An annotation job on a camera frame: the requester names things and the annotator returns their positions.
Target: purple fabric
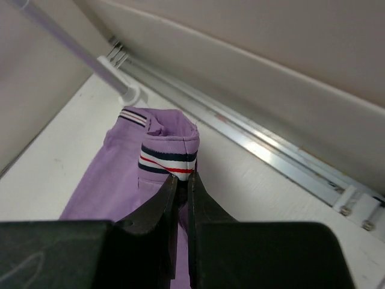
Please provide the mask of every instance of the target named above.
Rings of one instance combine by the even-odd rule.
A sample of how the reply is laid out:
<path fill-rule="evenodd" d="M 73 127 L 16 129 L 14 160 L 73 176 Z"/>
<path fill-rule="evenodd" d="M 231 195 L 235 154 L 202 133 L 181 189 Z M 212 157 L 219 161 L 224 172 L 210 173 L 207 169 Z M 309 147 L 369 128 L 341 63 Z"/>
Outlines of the purple fabric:
<path fill-rule="evenodd" d="M 197 152 L 197 127 L 181 111 L 132 107 L 124 110 L 107 132 L 102 148 L 70 198 L 61 220 L 116 222 L 150 199 L 168 175 L 149 171 L 152 167 L 149 170 L 138 167 L 142 145 L 163 154 Z M 180 215 L 186 229 L 186 206 L 180 208 Z M 179 225 L 178 229 L 176 279 L 171 282 L 171 287 L 178 289 L 189 288 L 187 234 L 182 227 Z"/>

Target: screw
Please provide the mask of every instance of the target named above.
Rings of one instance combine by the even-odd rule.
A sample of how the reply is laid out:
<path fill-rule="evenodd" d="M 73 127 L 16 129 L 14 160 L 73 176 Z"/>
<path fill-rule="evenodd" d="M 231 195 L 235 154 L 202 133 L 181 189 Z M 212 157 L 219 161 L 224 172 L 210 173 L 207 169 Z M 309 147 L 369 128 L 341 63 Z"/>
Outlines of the screw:
<path fill-rule="evenodd" d="M 348 208 L 347 206 L 342 206 L 342 207 L 340 207 L 339 212 L 340 212 L 342 215 L 344 215 L 344 216 L 348 216 L 348 215 L 351 214 L 351 209 Z"/>
<path fill-rule="evenodd" d="M 367 231 L 373 231 L 374 224 L 371 221 L 365 220 L 362 223 L 362 228 L 364 228 Z"/>

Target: white shelf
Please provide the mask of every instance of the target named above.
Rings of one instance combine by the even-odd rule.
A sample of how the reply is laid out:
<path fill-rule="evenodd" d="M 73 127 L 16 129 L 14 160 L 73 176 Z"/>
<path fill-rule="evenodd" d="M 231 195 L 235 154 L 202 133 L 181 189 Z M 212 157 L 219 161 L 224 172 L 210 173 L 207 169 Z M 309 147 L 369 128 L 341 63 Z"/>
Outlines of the white shelf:
<path fill-rule="evenodd" d="M 141 86 L 152 108 L 174 108 Z M 92 76 L 0 180 L 0 220 L 57 219 L 121 110 Z M 207 191 L 239 220 L 313 220 L 338 237 L 358 288 L 377 288 L 385 244 L 208 126 L 199 172 Z"/>

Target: purple pants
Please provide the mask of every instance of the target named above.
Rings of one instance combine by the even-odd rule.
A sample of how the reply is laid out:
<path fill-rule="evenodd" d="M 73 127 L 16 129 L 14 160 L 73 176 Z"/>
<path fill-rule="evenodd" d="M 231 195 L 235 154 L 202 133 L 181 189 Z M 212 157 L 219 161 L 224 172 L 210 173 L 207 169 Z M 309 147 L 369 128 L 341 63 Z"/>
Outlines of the purple pants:
<path fill-rule="evenodd" d="M 150 199 L 169 173 L 186 181 L 196 167 L 198 147 L 197 127 L 181 111 L 125 107 L 60 219 L 120 220 Z M 183 206 L 179 220 L 184 225 L 186 219 Z M 182 227 L 176 279 L 171 281 L 178 289 L 189 288 L 187 234 Z"/>

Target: striped waistband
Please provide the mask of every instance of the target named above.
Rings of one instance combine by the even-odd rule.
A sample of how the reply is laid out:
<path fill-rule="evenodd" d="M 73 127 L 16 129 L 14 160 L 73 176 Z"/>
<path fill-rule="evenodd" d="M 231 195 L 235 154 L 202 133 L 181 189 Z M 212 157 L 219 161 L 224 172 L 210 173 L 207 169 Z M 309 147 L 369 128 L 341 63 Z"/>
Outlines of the striped waistband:
<path fill-rule="evenodd" d="M 193 154 L 167 154 L 153 151 L 144 145 L 141 147 L 139 168 L 147 172 L 172 173 L 181 181 L 187 181 L 195 169 L 197 152 Z"/>
<path fill-rule="evenodd" d="M 120 112 L 119 117 L 121 117 L 122 119 L 126 119 L 132 123 L 137 124 L 137 125 L 140 125 L 143 128 L 146 127 L 147 117 L 145 117 L 139 113 L 136 113 L 134 111 L 130 111 L 130 110 L 127 110 L 124 108 Z"/>

